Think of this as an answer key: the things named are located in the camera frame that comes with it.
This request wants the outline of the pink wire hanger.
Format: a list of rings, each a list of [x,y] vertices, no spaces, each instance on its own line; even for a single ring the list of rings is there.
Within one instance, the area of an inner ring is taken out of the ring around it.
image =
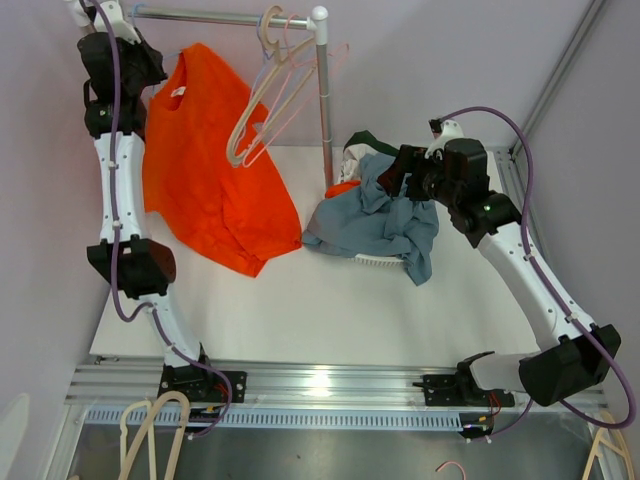
[[[278,5],[269,7],[257,24],[265,65],[270,68],[254,81],[245,110],[226,147],[234,166],[248,168],[266,153],[276,137],[286,130],[314,98],[319,100],[321,144],[325,169],[333,165],[331,126],[331,80],[349,54],[349,45],[329,49],[329,12],[316,6],[309,16],[285,16]],[[241,145],[251,115],[280,79],[281,86],[267,116],[259,121],[249,143]]]

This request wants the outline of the green white t shirt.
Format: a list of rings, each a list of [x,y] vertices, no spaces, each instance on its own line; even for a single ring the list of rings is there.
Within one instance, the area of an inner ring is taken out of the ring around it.
[[[379,140],[369,130],[355,132],[343,148],[337,182],[360,180],[361,160],[367,155],[377,154],[395,158],[398,154],[398,148]]]

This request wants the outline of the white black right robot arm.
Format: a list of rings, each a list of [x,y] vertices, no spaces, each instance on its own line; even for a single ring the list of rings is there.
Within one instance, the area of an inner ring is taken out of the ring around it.
[[[498,272],[534,333],[534,353],[478,354],[461,363],[455,392],[474,405],[491,390],[528,394],[547,407],[601,383],[621,337],[613,325],[599,326],[578,305],[564,312],[563,288],[548,265],[521,237],[522,217],[511,199],[490,187],[488,155],[480,141],[448,140],[434,151],[403,145],[378,178],[392,197],[443,205],[454,228]]]

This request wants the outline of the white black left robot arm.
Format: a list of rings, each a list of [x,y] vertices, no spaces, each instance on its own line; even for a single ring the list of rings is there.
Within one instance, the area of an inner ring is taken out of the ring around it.
[[[101,233],[87,249],[88,261],[109,284],[122,321],[148,316],[165,350],[160,392],[175,390],[191,401],[206,400],[216,379],[177,307],[174,255],[152,239],[146,225],[142,163],[147,110],[141,95],[166,79],[162,56],[145,41],[130,43],[107,33],[91,33],[77,48],[89,75],[83,86],[85,125],[100,161],[103,192]]]

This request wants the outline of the grey blue t shirt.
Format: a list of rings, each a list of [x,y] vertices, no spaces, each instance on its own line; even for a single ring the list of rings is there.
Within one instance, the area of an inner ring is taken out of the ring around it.
[[[391,198],[378,177],[394,158],[367,155],[361,162],[361,184],[337,197],[324,198],[315,208],[302,244],[317,253],[351,258],[356,254],[401,258],[411,281],[428,282],[433,273],[431,252],[439,233],[432,201]]]

